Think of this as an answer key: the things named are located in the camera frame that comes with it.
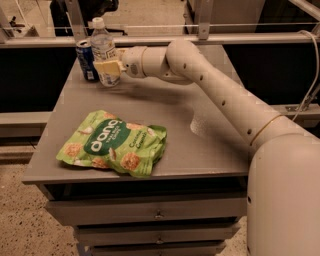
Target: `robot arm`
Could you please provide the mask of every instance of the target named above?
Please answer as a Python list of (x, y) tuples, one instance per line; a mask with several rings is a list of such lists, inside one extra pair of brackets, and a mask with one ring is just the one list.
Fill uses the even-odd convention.
[(255, 151), (248, 181), (249, 256), (319, 254), (320, 140), (214, 68), (189, 41), (134, 47), (131, 77), (195, 82)]

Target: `plastic bottle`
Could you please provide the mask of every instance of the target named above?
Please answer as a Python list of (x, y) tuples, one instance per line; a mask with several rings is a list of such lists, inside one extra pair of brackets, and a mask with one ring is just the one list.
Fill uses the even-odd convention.
[[(118, 59), (113, 37), (105, 28), (102, 18), (92, 20), (94, 31), (91, 36), (91, 48), (95, 62)], [(119, 83), (120, 77), (108, 73), (99, 72), (100, 82), (107, 87), (115, 86)]]

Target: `can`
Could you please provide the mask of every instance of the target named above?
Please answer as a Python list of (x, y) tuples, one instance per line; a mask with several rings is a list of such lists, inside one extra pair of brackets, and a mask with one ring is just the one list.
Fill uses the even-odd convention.
[(88, 39), (81, 40), (76, 44), (76, 52), (84, 78), (88, 81), (99, 81), (99, 75), (93, 66), (93, 54)]

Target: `chip bag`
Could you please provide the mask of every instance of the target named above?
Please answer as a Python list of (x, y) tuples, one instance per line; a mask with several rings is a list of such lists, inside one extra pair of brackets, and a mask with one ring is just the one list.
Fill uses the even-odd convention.
[(126, 123), (99, 110), (90, 113), (64, 144), (57, 160), (148, 177), (166, 144), (166, 128)]

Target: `floor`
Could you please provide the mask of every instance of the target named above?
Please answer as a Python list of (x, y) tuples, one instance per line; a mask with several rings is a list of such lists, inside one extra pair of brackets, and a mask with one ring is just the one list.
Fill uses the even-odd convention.
[[(1, 0), (8, 10), (15, 12), (15, 0)], [(36, 1), (21, 1), (26, 17), (35, 17), (38, 14)], [(150, 15), (143, 17), (145, 9), (139, 9), (138, 3), (151, 4)], [(180, 0), (122, 0), (120, 12), (107, 14), (105, 19), (110, 24), (119, 24), (126, 13), (127, 23), (131, 25), (131, 33), (139, 32), (143, 24), (161, 22), (162, 15), (154, 15), (162, 11), (163, 15), (173, 17), (172, 13), (182, 10), (184, 1)], [(168, 24), (175, 21), (165, 18)], [(0, 140), (0, 255), (11, 256), (47, 256), (47, 255), (80, 255), (77, 241), (71, 227), (61, 226), (45, 209), (47, 199), (35, 186), (26, 186), (21, 178), (32, 157), (37, 150), (37, 140), (7, 141)], [(220, 256), (246, 255), (246, 217), (239, 221), (241, 226), (237, 234), (226, 241), (227, 247)]]

